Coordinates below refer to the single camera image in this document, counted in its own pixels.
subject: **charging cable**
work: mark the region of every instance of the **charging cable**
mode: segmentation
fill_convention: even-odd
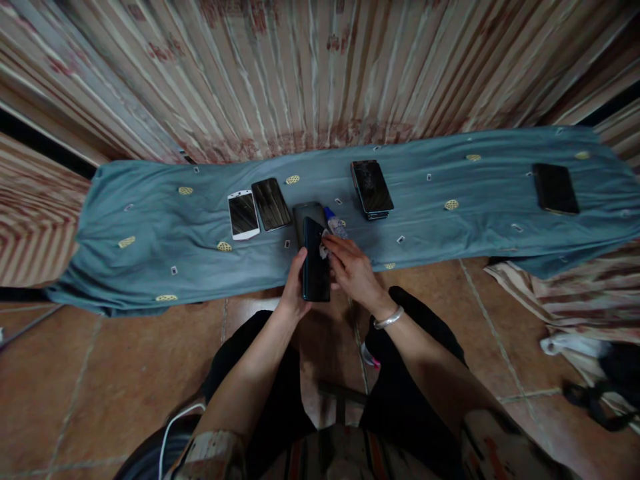
[[[169,436],[169,429],[171,428],[173,422],[178,420],[178,418],[184,417],[186,414],[188,414],[192,410],[195,410],[196,408],[200,408],[202,409],[202,411],[207,409],[204,403],[196,403],[195,405],[190,406],[188,409],[178,413],[174,418],[171,419],[171,421],[167,425],[167,429],[165,430],[165,436],[164,438],[162,438],[162,446],[160,447],[160,464],[158,465],[158,480],[162,480],[162,461],[165,458],[165,447],[167,446],[167,437]]]

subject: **bangle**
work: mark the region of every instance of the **bangle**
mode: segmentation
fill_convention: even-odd
[[[395,313],[392,316],[390,316],[386,320],[380,320],[380,321],[373,322],[373,326],[374,326],[374,328],[376,330],[382,330],[383,328],[388,327],[390,324],[392,324],[393,322],[398,320],[398,318],[402,317],[402,314],[404,312],[405,312],[404,308],[402,308],[402,306],[399,305],[398,306],[398,310],[396,310]]]

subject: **fingers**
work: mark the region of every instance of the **fingers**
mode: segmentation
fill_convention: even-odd
[[[340,261],[337,255],[330,255],[329,262],[331,264],[331,268],[335,273],[336,280],[340,281],[344,278],[347,278],[347,272],[345,271],[345,266]]]
[[[305,264],[305,258],[307,258],[307,249],[302,247],[296,254],[291,262],[291,269],[289,270],[289,278],[298,278],[302,265]]]
[[[332,252],[340,260],[342,260],[342,263],[347,264],[348,262],[350,262],[354,258],[354,254],[345,246],[344,243],[336,242],[334,240],[336,238],[337,237],[334,237],[334,236],[330,235],[330,236],[327,236],[327,237],[323,238],[322,242],[324,243],[326,248],[329,249],[330,252]]]
[[[358,248],[358,246],[355,244],[355,242],[351,239],[342,239],[340,237],[337,237],[336,235],[329,235],[328,237],[329,240],[336,242],[338,245],[346,248],[346,250],[348,250],[349,252],[351,252],[353,255],[358,256],[362,254],[362,250],[360,250],[360,248]]]

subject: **teal cloth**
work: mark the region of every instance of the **teal cloth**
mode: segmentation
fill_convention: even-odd
[[[577,159],[580,152],[589,158]],[[366,221],[359,211],[349,164],[366,159],[380,163],[395,204],[384,220]],[[580,215],[540,209],[534,163],[569,168]],[[582,127],[474,132],[195,170],[133,160],[100,167],[80,217],[79,250],[46,289],[49,298],[108,316],[146,315],[283,285],[296,252],[294,228],[234,241],[227,208],[228,194],[270,177],[289,208],[306,201],[330,206],[376,271],[494,255],[515,257],[546,278],[640,234],[640,187],[632,171]],[[286,185],[292,175],[300,180]],[[193,192],[181,195],[180,187]],[[446,210],[453,199],[458,208]],[[120,248],[128,237],[135,242]],[[233,250],[218,251],[221,241]],[[161,295],[177,300],[157,301]]]

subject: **hand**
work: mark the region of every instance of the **hand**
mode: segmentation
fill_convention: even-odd
[[[276,308],[276,311],[281,312],[283,316],[296,322],[311,310],[311,302],[302,298],[300,270],[305,263],[305,258],[307,258],[307,249],[302,247],[291,262],[287,284]]]
[[[331,288],[342,288],[378,320],[392,316],[398,306],[378,283],[371,261],[355,242],[328,235],[323,243],[331,252],[329,261],[337,281],[337,285],[332,284]]]

